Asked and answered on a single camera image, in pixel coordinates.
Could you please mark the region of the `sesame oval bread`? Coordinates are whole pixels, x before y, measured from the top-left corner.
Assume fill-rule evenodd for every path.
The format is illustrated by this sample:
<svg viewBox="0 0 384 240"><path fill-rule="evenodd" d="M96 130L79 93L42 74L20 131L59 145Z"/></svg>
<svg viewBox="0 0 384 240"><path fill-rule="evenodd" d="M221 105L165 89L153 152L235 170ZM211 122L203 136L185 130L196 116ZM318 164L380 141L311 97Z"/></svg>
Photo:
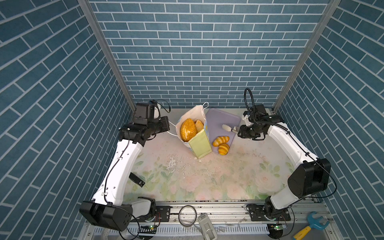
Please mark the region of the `sesame oval bread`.
<svg viewBox="0 0 384 240"><path fill-rule="evenodd" d="M192 119L186 119L181 126L180 134L184 142L189 142L197 134L195 122Z"/></svg>

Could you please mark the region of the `white metal tongs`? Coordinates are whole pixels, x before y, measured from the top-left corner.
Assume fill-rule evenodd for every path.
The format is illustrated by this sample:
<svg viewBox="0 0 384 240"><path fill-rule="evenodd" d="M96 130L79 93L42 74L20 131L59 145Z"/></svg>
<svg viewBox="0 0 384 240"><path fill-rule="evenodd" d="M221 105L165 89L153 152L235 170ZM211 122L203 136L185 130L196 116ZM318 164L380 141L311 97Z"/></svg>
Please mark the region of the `white metal tongs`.
<svg viewBox="0 0 384 240"><path fill-rule="evenodd" d="M228 125L222 125L222 128L227 132L233 132L235 134L238 134L239 128L238 127L230 127Z"/></svg>

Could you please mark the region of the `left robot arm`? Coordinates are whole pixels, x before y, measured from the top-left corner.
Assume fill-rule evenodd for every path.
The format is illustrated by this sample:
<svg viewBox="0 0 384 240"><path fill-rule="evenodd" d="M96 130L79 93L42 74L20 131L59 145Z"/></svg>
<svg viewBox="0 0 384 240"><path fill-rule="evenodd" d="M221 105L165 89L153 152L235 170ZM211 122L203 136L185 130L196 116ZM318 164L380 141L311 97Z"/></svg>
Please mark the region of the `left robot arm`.
<svg viewBox="0 0 384 240"><path fill-rule="evenodd" d="M131 123L119 130L116 151L100 187L89 201L83 201L80 213L91 224L123 232L131 220L152 220L156 201L139 197L125 204L124 190L128 180L143 187L145 181L132 173L136 159L147 141L168 132L168 117L161 116L163 106L156 100L137 103Z"/></svg>

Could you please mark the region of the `striped croissant roll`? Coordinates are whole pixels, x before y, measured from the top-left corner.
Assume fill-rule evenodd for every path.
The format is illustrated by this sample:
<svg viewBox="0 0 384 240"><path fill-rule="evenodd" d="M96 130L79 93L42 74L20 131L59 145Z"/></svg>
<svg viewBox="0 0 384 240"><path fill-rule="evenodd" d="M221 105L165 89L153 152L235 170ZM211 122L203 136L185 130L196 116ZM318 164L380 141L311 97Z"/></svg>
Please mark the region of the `striped croissant roll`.
<svg viewBox="0 0 384 240"><path fill-rule="evenodd" d="M229 136L219 136L219 137L217 137L217 138L213 141L212 145L213 145L214 147L218 147L218 146L221 145L221 144L226 144L229 140L230 140L230 137L229 137Z"/></svg>

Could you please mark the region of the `paper bag with floral sides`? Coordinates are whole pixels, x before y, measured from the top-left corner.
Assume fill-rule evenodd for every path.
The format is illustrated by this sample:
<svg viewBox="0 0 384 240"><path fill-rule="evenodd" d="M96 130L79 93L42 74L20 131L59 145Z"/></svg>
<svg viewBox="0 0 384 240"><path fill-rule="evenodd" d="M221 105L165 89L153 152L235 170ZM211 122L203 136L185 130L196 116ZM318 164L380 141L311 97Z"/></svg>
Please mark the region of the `paper bag with floral sides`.
<svg viewBox="0 0 384 240"><path fill-rule="evenodd" d="M209 107L209 103L196 105L188 110L178 120L175 127L176 134L171 134L189 148L194 155L200 159L212 152L209 140L208 120L206 119L205 109Z"/></svg>

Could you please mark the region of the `triangular toast bread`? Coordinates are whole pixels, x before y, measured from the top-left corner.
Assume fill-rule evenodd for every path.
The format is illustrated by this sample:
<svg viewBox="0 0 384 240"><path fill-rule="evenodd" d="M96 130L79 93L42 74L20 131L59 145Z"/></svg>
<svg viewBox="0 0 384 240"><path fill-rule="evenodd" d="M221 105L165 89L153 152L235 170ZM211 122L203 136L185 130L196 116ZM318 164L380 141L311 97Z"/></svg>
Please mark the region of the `triangular toast bread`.
<svg viewBox="0 0 384 240"><path fill-rule="evenodd" d="M202 131L204 129L204 123L201 120L196 120L195 126L197 129L197 133L199 133L200 131Z"/></svg>

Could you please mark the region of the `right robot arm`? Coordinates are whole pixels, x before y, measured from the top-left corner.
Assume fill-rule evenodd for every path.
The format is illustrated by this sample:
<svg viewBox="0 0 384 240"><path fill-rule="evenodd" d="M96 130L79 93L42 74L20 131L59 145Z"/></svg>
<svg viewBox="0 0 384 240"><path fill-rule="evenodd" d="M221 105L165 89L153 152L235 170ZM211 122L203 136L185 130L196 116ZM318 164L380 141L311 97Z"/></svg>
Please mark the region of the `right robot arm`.
<svg viewBox="0 0 384 240"><path fill-rule="evenodd" d="M275 220L292 204L328 187L331 163L319 159L293 134L279 115L269 115L263 105L248 107L243 114L245 125L240 126L238 137L263 141L272 138L289 157L294 167L288 185L265 200L264 215Z"/></svg>

